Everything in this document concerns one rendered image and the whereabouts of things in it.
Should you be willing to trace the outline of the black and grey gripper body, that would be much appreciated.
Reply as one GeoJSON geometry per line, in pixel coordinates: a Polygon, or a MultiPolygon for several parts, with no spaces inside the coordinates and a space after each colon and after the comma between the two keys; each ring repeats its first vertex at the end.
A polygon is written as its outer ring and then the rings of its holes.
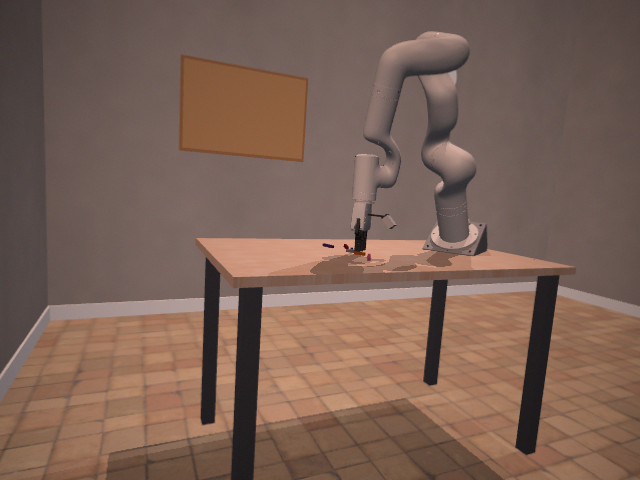
{"type": "Polygon", "coordinates": [[[360,230],[362,230],[362,232],[368,231],[371,227],[372,218],[372,216],[368,216],[368,214],[372,214],[372,204],[374,204],[374,202],[353,202],[354,206],[352,212],[351,230],[355,230],[357,218],[360,218],[360,230]]]}

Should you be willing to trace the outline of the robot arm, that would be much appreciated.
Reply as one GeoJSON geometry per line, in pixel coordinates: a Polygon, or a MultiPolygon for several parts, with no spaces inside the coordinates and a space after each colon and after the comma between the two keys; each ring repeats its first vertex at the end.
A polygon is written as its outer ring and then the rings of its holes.
{"type": "Polygon", "coordinates": [[[468,219],[466,195],[466,187],[476,174],[476,163],[471,154],[450,142],[450,132],[458,119],[458,94],[448,72],[463,66],[469,54],[466,39],[442,32],[425,32],[416,40],[386,50],[378,63],[363,131],[366,140],[385,150],[386,161],[379,166],[376,155],[355,156],[352,199],[376,201],[377,188],[393,187],[400,170],[401,154],[390,131],[403,82],[409,76],[427,75],[418,76],[428,108],[421,158],[443,180],[434,191],[438,226],[431,239],[444,250],[470,247],[479,235],[468,219]]]}

